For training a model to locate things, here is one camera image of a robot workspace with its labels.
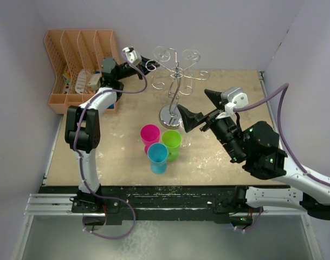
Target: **wall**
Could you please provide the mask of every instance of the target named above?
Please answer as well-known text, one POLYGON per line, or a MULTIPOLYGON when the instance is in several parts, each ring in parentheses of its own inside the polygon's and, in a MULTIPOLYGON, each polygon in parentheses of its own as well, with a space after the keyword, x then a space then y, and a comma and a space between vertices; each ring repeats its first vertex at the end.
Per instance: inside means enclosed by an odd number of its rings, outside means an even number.
POLYGON ((47 105, 54 73, 45 33, 31 0, 0 1, 0 259, 10 259, 59 119, 47 105))
POLYGON ((303 0, 35 0, 48 28, 116 31, 119 47, 196 48, 197 68, 265 70, 303 0))
MULTIPOLYGON (((268 93, 290 84, 282 111, 284 134, 299 160, 330 176, 330 0, 306 0, 266 70, 268 93)), ((278 99, 271 102, 276 114, 278 99)), ((325 259, 330 222, 313 220, 325 259)))

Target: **wooden table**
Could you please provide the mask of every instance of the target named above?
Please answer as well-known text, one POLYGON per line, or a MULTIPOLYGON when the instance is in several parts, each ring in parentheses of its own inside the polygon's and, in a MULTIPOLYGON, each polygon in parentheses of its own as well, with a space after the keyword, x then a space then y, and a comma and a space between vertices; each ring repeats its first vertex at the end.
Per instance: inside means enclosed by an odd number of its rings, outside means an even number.
MULTIPOLYGON (((156 71, 148 75, 161 74, 156 71)), ((144 81, 136 76, 123 81, 126 90, 141 89, 144 81)), ((258 74, 254 70, 211 70, 207 81, 196 81, 194 93, 181 95, 179 103, 193 112, 214 109, 205 96, 205 88, 223 92, 230 87, 242 87, 249 103, 264 98, 258 74)), ((156 175, 150 170, 150 162, 144 153, 139 132, 144 125, 155 124, 161 133, 167 129, 159 123, 159 112, 169 104, 167 90, 156 90, 151 85, 141 94, 124 94, 116 115, 100 118, 101 141, 96 150, 97 174, 102 185, 277 185, 274 181, 258 180, 245 172, 239 164, 231 164, 221 144, 209 130, 198 127, 191 131, 191 146, 181 149, 179 157, 168 163, 167 171, 156 175)), ((245 129, 257 121, 272 125, 267 105, 241 113, 241 126, 245 129)), ((64 141, 66 117, 60 127, 59 137, 51 161, 47 186, 76 186, 80 176, 76 159, 64 141)))

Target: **metal rack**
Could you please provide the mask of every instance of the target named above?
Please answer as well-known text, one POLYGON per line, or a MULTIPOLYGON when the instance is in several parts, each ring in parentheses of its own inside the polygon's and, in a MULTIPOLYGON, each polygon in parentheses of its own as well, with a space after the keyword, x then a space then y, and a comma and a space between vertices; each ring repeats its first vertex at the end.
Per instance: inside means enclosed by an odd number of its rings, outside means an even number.
MULTIPOLYGON (((197 50, 187 49, 183 51, 182 57, 188 63, 186 68, 182 68, 179 65, 178 53, 173 48, 165 48, 158 46, 154 49, 155 60, 152 62, 157 62, 162 68, 165 68, 169 74, 166 76, 152 77, 151 85, 153 88, 162 90, 166 87, 163 81, 158 81, 159 79, 171 78, 171 83, 169 86, 169 91, 167 93, 168 97, 171 99, 170 104, 164 106, 159 113, 160 123, 167 128, 177 129, 180 124, 180 114, 177 108, 179 102, 179 94, 181 95, 191 95, 193 93, 193 82, 194 80, 207 80, 209 78, 209 73, 207 71, 201 70, 199 72, 199 77, 194 76, 192 67, 199 62, 201 56, 197 50), (174 52, 174 62, 175 66, 173 68, 168 68, 164 65, 164 62, 168 62, 171 59, 171 52, 174 52), (184 84, 182 79, 187 79, 188 84, 184 84)), ((149 71, 154 71, 157 69, 154 65, 149 66, 148 61, 146 67, 149 71)))

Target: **blue cup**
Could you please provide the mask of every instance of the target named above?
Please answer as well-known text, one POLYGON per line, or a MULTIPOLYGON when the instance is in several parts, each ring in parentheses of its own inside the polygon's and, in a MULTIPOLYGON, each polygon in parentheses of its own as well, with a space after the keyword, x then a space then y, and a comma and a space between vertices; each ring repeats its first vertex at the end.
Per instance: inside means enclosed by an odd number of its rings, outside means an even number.
POLYGON ((160 143, 152 144, 148 149, 150 169, 155 174, 162 174, 167 169, 167 157, 169 152, 167 147, 160 143))

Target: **plastic cup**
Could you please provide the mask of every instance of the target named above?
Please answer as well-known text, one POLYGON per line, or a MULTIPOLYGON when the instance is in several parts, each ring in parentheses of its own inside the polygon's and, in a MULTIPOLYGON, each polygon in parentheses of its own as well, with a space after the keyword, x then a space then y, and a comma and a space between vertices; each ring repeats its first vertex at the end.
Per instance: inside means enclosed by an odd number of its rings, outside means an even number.
POLYGON ((150 169, 155 174, 162 174, 167 169, 167 156, 169 152, 165 145, 156 143, 148 149, 148 158, 150 160, 150 169))
POLYGON ((141 129, 141 138, 143 144, 145 144, 144 152, 147 154, 148 149, 152 144, 159 142, 160 129, 156 125, 146 125, 141 129))
POLYGON ((178 158, 178 150, 182 143, 182 136, 175 130, 168 130, 163 133, 162 142, 169 150, 167 161, 174 161, 178 158))

